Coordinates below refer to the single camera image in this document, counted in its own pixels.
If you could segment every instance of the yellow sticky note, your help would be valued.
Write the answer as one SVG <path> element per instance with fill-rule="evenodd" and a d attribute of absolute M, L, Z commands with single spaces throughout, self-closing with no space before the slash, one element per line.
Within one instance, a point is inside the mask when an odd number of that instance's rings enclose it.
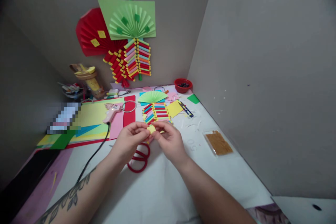
<path fill-rule="evenodd" d="M 97 31 L 97 32 L 98 32 L 98 35 L 101 39 L 106 39 L 106 35 L 105 35 L 104 31 Z"/>
<path fill-rule="evenodd" d="M 171 118 L 175 117 L 178 113 L 180 113 L 183 108 L 180 106 L 179 101 L 174 101 L 173 103 L 167 106 L 167 111 Z"/>
<path fill-rule="evenodd" d="M 93 40 L 91 40 L 91 43 L 93 44 L 94 47 L 97 47 L 97 46 L 100 45 L 99 42 L 98 42 L 98 40 L 96 38 L 94 38 Z"/>
<path fill-rule="evenodd" d="M 153 125 L 150 125 L 147 129 L 150 131 L 151 134 L 156 130 Z"/>

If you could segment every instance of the paper scrap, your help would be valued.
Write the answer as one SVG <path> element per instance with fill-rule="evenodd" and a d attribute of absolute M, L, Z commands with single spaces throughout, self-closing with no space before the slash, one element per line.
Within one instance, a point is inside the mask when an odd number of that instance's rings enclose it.
<path fill-rule="evenodd" d="M 179 101 L 174 101 L 173 103 L 167 106 L 168 114 L 171 118 L 175 117 L 178 113 L 180 113 L 183 108 L 180 106 Z"/>
<path fill-rule="evenodd" d="M 199 99 L 197 98 L 197 96 L 195 94 L 192 94 L 191 96 L 188 97 L 189 101 L 192 101 L 193 103 L 197 104 L 199 103 Z"/>
<path fill-rule="evenodd" d="M 96 38 L 94 38 L 94 39 L 92 39 L 90 41 L 91 41 L 91 43 L 93 44 L 94 47 L 97 47 L 97 46 L 100 45 L 99 42 L 98 42 L 98 40 Z"/>
<path fill-rule="evenodd" d="M 149 127 L 147 127 L 147 129 L 150 131 L 150 133 L 152 134 L 154 131 L 156 131 L 155 127 L 151 124 Z"/>
<path fill-rule="evenodd" d="M 106 35 L 105 35 L 105 32 L 102 30 L 102 31 L 97 31 L 98 32 L 98 35 L 101 39 L 106 39 Z"/>

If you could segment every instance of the black cable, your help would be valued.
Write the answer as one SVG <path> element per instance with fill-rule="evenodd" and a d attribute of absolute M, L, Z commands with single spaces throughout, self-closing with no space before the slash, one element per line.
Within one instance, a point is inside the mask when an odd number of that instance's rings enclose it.
<path fill-rule="evenodd" d="M 96 155 L 96 153 L 100 150 L 100 148 L 103 146 L 103 144 L 105 143 L 106 139 L 107 139 L 107 136 L 109 135 L 109 132 L 110 132 L 110 123 L 107 124 L 108 125 L 108 129 L 107 129 L 107 134 L 106 134 L 106 137 L 104 139 L 104 141 L 101 143 L 101 145 L 98 147 L 98 149 L 96 150 L 96 152 L 89 158 L 88 162 L 86 163 L 83 171 L 81 172 L 81 174 L 79 175 L 78 179 L 77 179 L 77 182 L 76 184 L 81 180 L 88 164 L 90 163 L 91 159 Z"/>

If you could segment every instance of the green paper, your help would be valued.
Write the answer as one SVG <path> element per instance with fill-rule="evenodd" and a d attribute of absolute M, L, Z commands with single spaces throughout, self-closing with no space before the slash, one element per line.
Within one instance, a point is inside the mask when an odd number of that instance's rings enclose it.
<path fill-rule="evenodd" d="M 155 2 L 98 0 L 111 40 L 156 37 Z"/>
<path fill-rule="evenodd" d="M 189 101 L 192 101 L 193 103 L 197 104 L 199 103 L 199 99 L 197 98 L 197 96 L 195 94 L 192 94 L 191 96 L 188 97 Z"/>
<path fill-rule="evenodd" d="M 68 130 L 65 134 L 62 134 L 56 142 L 50 147 L 50 149 L 65 149 L 70 142 L 71 138 L 76 134 L 75 130 Z"/>

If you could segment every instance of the pink paper sheet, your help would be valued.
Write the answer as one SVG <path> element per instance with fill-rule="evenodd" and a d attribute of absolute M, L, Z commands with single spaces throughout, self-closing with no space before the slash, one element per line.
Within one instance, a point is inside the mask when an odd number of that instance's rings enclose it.
<path fill-rule="evenodd" d="M 110 129 L 110 140 L 116 139 L 120 133 L 120 131 L 124 127 L 124 112 L 118 112 L 115 114 L 114 118 L 111 122 L 111 129 Z"/>
<path fill-rule="evenodd" d="M 13 219 L 12 224 L 33 224 L 47 210 L 48 204 L 62 179 L 72 150 L 73 149 L 65 149 L 60 152 L 47 173 Z M 54 182 L 55 172 L 57 174 L 53 187 L 52 184 Z"/>

